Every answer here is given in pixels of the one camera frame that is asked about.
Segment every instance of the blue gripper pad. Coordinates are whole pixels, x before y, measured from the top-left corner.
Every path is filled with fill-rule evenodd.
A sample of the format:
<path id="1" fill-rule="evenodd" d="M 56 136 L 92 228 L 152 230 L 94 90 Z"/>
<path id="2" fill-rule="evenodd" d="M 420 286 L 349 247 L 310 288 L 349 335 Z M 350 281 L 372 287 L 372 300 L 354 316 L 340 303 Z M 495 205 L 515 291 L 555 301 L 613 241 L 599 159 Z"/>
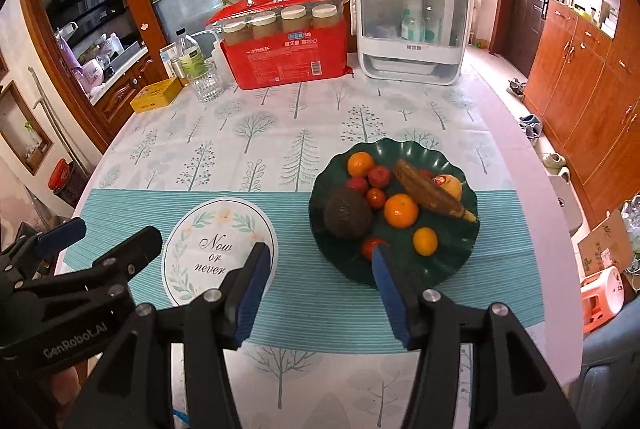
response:
<path id="1" fill-rule="evenodd" d="M 234 342 L 240 346 L 245 339 L 251 335 L 254 327 L 255 315 L 258 313 L 260 300 L 267 284 L 269 273 L 271 272 L 271 252 L 269 247 L 264 245 L 260 252 L 260 257 L 255 265 L 249 284 L 244 290 L 244 294 L 236 308 L 236 333 Z"/>
<path id="2" fill-rule="evenodd" d="M 52 231 L 38 236 L 38 257 L 50 263 L 61 250 L 71 247 L 86 234 L 86 225 L 81 218 L 73 218 Z"/>
<path id="3" fill-rule="evenodd" d="M 409 331 L 407 307 L 386 265 L 382 250 L 384 250 L 385 253 L 390 253 L 389 247 L 382 243 L 373 250 L 373 256 L 371 258 L 373 278 L 376 280 L 380 298 L 382 298 L 382 303 L 385 306 L 386 317 L 389 319 L 389 324 L 391 324 L 391 330 L 394 332 L 395 338 L 407 348 L 412 339 Z"/>

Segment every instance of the orange plastic stool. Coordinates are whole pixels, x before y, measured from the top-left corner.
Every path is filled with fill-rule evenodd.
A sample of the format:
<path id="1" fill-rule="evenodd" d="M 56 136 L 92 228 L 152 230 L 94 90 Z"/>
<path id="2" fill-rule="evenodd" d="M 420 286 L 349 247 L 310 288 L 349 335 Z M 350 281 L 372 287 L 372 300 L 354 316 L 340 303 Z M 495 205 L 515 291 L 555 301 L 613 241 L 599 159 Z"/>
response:
<path id="1" fill-rule="evenodd" d="M 583 333 L 593 332 L 618 315 L 625 300 L 620 272 L 610 266 L 586 278 L 580 288 L 584 313 Z"/>

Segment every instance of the cherry tomato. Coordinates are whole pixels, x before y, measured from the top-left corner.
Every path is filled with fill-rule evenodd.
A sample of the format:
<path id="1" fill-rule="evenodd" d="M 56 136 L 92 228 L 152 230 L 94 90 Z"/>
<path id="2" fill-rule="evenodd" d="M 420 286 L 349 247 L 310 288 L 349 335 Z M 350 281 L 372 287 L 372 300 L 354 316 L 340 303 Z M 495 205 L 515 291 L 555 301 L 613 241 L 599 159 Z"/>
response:
<path id="1" fill-rule="evenodd" d="M 378 246 L 379 243 L 388 243 L 380 238 L 380 237 L 372 237 L 371 239 L 367 239 L 360 247 L 360 253 L 364 256 L 365 259 L 371 261 L 371 257 L 373 256 L 373 249 Z"/>
<path id="2" fill-rule="evenodd" d="M 376 189 L 375 187 L 369 189 L 366 194 L 367 203 L 374 210 L 378 210 L 385 206 L 386 194 L 382 189 Z"/>

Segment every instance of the white cup lid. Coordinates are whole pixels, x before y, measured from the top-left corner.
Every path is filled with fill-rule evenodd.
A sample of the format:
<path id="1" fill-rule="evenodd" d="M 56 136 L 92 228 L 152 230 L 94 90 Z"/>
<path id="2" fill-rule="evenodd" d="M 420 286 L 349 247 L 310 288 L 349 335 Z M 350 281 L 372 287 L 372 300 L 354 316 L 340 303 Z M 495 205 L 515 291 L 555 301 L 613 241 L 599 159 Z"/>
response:
<path id="1" fill-rule="evenodd" d="M 335 4 L 319 4 L 318 6 L 314 6 L 312 10 L 312 14 L 314 17 L 331 17 L 333 15 L 337 15 L 338 9 Z"/>
<path id="2" fill-rule="evenodd" d="M 244 17 L 239 17 L 238 19 L 232 19 L 229 22 L 226 22 L 222 25 L 222 31 L 225 34 L 232 34 L 233 32 L 237 32 L 246 26 L 246 22 L 244 22 Z"/>
<path id="3" fill-rule="evenodd" d="M 271 10 L 267 10 L 266 12 L 260 12 L 254 14 L 251 19 L 251 24 L 254 26 L 264 26 L 266 24 L 271 24 L 276 21 L 276 12 L 272 12 Z"/>
<path id="4" fill-rule="evenodd" d="M 282 9 L 280 12 L 280 17 L 285 20 L 289 19 L 299 19 L 300 17 L 304 17 L 306 15 L 306 8 L 301 4 L 295 4 L 293 6 L 287 6 Z"/>

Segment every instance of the yellow box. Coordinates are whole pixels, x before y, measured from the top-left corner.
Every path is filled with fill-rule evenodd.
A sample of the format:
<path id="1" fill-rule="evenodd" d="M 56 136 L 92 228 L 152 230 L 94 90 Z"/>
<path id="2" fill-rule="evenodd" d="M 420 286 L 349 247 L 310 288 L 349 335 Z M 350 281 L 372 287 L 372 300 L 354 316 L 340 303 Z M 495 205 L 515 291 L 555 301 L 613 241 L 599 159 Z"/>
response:
<path id="1" fill-rule="evenodd" d="M 182 86 L 178 78 L 168 78 L 155 84 L 145 86 L 131 101 L 131 107 L 136 113 L 144 113 L 150 109 L 164 107 L 174 101 Z"/>

